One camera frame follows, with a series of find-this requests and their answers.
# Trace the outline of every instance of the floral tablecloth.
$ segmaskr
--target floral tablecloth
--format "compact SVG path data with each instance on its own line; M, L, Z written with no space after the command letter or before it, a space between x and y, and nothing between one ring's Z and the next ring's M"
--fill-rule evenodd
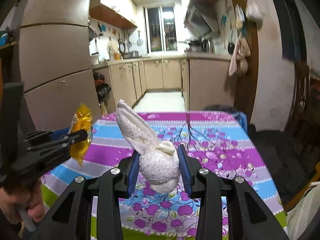
M176 146L183 143L188 155L218 176L233 179L243 176L286 227L285 213L275 184L263 160L236 120L224 112L140 113L160 140ZM93 142L82 167L74 159L59 165L43 176L42 192L49 208L78 175L101 176L116 167L122 158L132 155L131 145L124 140L115 114L98 120L93 129ZM222 235L228 237L226 198L221 198ZM189 199L182 180L169 194L159 194L139 174L130 199L119 199L124 239L177 239L196 235L199 199ZM97 198L92 207L92 239L96 238Z

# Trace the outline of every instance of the metal bolt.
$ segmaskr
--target metal bolt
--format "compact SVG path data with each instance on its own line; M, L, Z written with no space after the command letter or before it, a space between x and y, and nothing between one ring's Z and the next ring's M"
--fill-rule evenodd
M84 181L84 177L82 177L82 176L78 176L75 178L76 183L81 183L82 181Z
M244 183L244 178L242 178L241 176L236 177L236 182L238 183Z
M200 172L200 174L202 174L202 175L207 175L207 174L209 173L209 170L206 169L206 168L202 168L202 169L199 170L199 172Z
M111 172L111 174L116 175L116 174L118 174L120 172L120 169L119 168L113 168L110 172Z

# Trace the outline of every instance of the kettle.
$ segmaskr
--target kettle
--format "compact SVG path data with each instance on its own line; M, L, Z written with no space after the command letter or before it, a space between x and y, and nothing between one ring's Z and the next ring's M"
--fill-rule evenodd
M202 39L201 40L201 47L203 48L204 52L215 53L214 44L213 44L212 40Z

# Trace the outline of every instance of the yellow candy wrapper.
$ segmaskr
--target yellow candy wrapper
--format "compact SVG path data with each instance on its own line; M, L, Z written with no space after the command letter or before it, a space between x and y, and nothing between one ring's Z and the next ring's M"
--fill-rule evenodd
M80 166L84 159L85 153L92 142L92 114L90 109L81 104L75 115L73 116L69 133L79 131L81 129L86 130L88 137L86 140L71 145L70 156L76 159Z

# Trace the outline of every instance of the countertop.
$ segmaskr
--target countertop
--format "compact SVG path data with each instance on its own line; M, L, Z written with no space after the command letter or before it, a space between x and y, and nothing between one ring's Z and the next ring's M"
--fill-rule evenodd
M119 64L127 64L127 63L135 63L139 61L149 61L149 60L166 60L166 59L179 59L179 58L198 58L198 59L217 59L217 60L225 60L230 61L231 55L229 54L212 54L212 53L204 53L204 52L186 52L183 54L173 54L173 55L148 55L139 58L129 58L122 60L109 60L105 62L101 62L98 65L94 65L92 69L98 69L113 65Z

